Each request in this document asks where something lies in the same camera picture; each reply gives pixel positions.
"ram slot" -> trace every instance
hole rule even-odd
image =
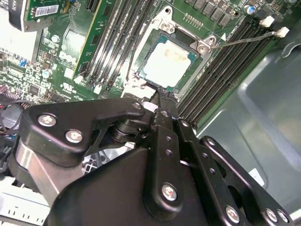
[[[103,69],[108,64],[108,61],[113,58],[114,51],[116,49],[116,45],[122,39],[123,33],[125,31],[126,25],[129,23],[130,19],[129,16],[133,12],[133,2],[127,1],[122,9],[122,14],[119,17],[117,24],[113,30],[113,34],[111,35],[110,39],[108,40],[104,51],[97,63],[93,74],[91,75],[91,80],[93,83],[98,84],[103,80]]]
[[[96,73],[99,75],[98,82],[100,80],[107,80],[110,74],[110,70],[114,66],[114,62],[116,62],[119,53],[124,51],[126,46],[128,46],[133,32],[135,31],[135,28],[137,26],[137,19],[141,16],[139,14],[139,11],[144,7],[145,2],[146,1],[143,0],[139,1],[138,4],[136,4],[134,10],[132,10],[130,19],[128,20],[126,26],[124,26],[124,33],[122,34],[121,38],[118,37],[116,40],[114,40],[116,45],[112,50],[111,56],[107,58],[108,63],[104,67],[99,67],[98,71],[96,71]]]
[[[251,23],[244,22],[230,41],[251,38],[263,33],[265,31],[262,28],[255,29]],[[253,53],[260,49],[261,43],[263,42],[223,48],[193,89],[178,104],[179,114],[197,123],[210,109],[209,106],[213,106],[217,101],[216,96],[221,96],[227,90],[226,82],[235,81],[241,74],[242,67],[246,68],[251,63]]]
[[[88,81],[90,83],[93,83],[93,77],[91,76],[94,74],[94,71],[96,70],[97,67],[97,62],[103,58],[103,55],[105,54],[104,49],[108,46],[108,42],[110,40],[110,37],[113,36],[114,28],[116,23],[118,22],[118,19],[120,18],[120,14],[122,12],[123,5],[125,3],[125,0],[118,0],[114,4],[114,8],[112,10],[112,13],[110,15],[110,18],[108,20],[108,25],[105,27],[105,30],[103,32],[103,35],[98,43],[98,46],[96,48],[96,51],[92,57],[92,60],[90,61],[84,77],[87,77]]]
[[[107,86],[106,86],[107,90],[110,90],[112,88],[116,78],[119,75],[120,69],[121,69],[122,65],[124,64],[126,58],[128,57],[131,49],[134,47],[135,43],[139,42],[139,40],[138,40],[139,32],[141,31],[141,29],[143,27],[143,24],[146,23],[146,21],[144,20],[145,16],[146,16],[146,14],[149,13],[149,11],[150,11],[151,7],[153,6],[154,2],[155,2],[155,0],[149,0],[147,2],[146,6],[138,11],[138,13],[140,13],[140,15],[142,15],[142,16],[140,16],[140,21],[137,23],[136,30],[135,30],[135,32],[133,33],[133,35],[130,39],[129,45],[126,46],[126,49],[125,49],[124,53],[120,57],[120,59],[117,63],[117,66],[113,70],[113,73],[112,73],[110,79],[107,82]]]
[[[256,33],[256,30],[249,29],[244,33],[243,36],[241,36],[241,38],[250,38],[253,37]],[[206,95],[208,95],[209,91],[214,87],[217,81],[222,78],[229,66],[233,64],[233,61],[235,61],[239,54],[244,50],[246,45],[247,43],[233,46],[230,52],[224,55],[225,59],[223,59],[221,64],[219,64],[219,66],[216,67],[213,72],[208,74],[209,78],[205,81],[202,88],[198,91],[198,98],[193,98],[192,100],[190,100],[191,104],[185,109],[185,113],[183,115],[184,117],[191,115],[196,110],[198,106],[197,103],[200,103],[206,97]]]
[[[234,40],[239,40],[245,34],[245,32],[251,27],[251,24],[244,23],[241,25],[240,29],[235,33],[235,35],[229,40],[229,42]],[[184,109],[191,104],[191,102],[199,96],[201,88],[205,85],[206,81],[210,77],[211,73],[215,72],[219,66],[227,59],[228,54],[233,50],[235,46],[229,46],[227,48],[222,48],[218,55],[215,57],[214,61],[205,70],[204,74],[201,76],[199,81],[195,84],[193,89],[181,100],[178,104],[178,111],[184,113]]]
[[[260,44],[256,48],[264,48],[270,41],[270,38],[266,40],[260,41]],[[192,117],[191,121],[200,121],[202,117],[205,116],[205,114],[210,110],[211,107],[222,97],[222,95],[229,89],[229,86],[234,83],[241,73],[249,66],[250,62],[253,61],[257,56],[257,51],[254,51],[251,55],[251,57],[248,57],[245,59],[244,63],[240,65],[239,70],[235,73],[234,76],[230,76],[223,85],[218,89],[218,91],[215,92],[213,96],[208,98],[206,101],[206,104],[198,111],[198,114],[196,114],[194,117]]]

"motherboard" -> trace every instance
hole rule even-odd
[[[301,15],[295,0],[41,2],[27,0],[25,20],[51,25],[26,32],[0,0],[1,95],[34,104],[147,101],[163,88],[199,125]],[[222,48],[269,32],[279,35]]]

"black arm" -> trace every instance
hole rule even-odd
[[[195,137],[172,95],[157,93],[154,104],[106,99],[24,112],[10,169],[48,201],[47,225],[293,225],[213,138]],[[127,141],[135,149],[82,175],[86,155]]]

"silver screw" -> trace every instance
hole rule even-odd
[[[239,215],[237,214],[236,210],[233,209],[233,207],[226,206],[226,213],[232,222],[234,222],[236,224],[239,223]]]
[[[184,120],[182,120],[182,124],[183,124],[183,126],[189,127],[189,124]]]
[[[161,114],[164,115],[165,117],[168,117],[168,116],[169,116],[169,114],[168,114],[167,111],[161,111]]]
[[[177,199],[177,192],[175,191],[175,188],[171,185],[164,184],[162,186],[162,193],[164,197],[169,201],[174,201]]]
[[[138,104],[137,102],[133,103],[133,107],[140,110],[141,109],[141,106],[140,104]]]
[[[44,115],[41,115],[38,118],[38,122],[42,126],[51,127],[51,126],[54,126],[56,124],[56,119],[55,119],[55,117],[53,117],[51,115],[44,114]]]
[[[272,221],[274,221],[274,222],[277,222],[277,221],[278,221],[278,220],[277,220],[277,217],[276,217],[276,214],[275,214],[273,211],[271,211],[270,209],[266,209],[266,212],[267,212],[268,217],[269,217]]]
[[[277,213],[284,220],[284,222],[288,223],[288,219],[287,219],[286,215],[284,214],[284,212],[282,212],[281,210],[277,210]]]
[[[170,25],[167,24],[167,23],[163,23],[163,24],[161,25],[161,29],[162,29],[163,31],[165,31],[165,32],[167,32],[167,31],[169,30],[169,28],[170,28]]]
[[[215,143],[214,143],[214,141],[212,139],[209,138],[207,141],[208,141],[209,144],[215,145]]]
[[[81,135],[81,133],[77,130],[69,130],[66,135],[65,135],[66,139],[71,142],[71,143],[79,143],[83,140],[83,136]]]

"capacitor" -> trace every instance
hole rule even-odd
[[[255,7],[246,5],[244,7],[244,12],[248,15],[252,15],[255,12]]]
[[[51,37],[51,40],[52,40],[54,43],[58,43],[58,42],[60,42],[60,37],[58,37],[58,36],[55,34],[55,35],[53,35],[53,36]]]
[[[46,69],[42,71],[42,77],[44,79],[49,79],[49,77],[52,75],[52,71],[50,69]]]

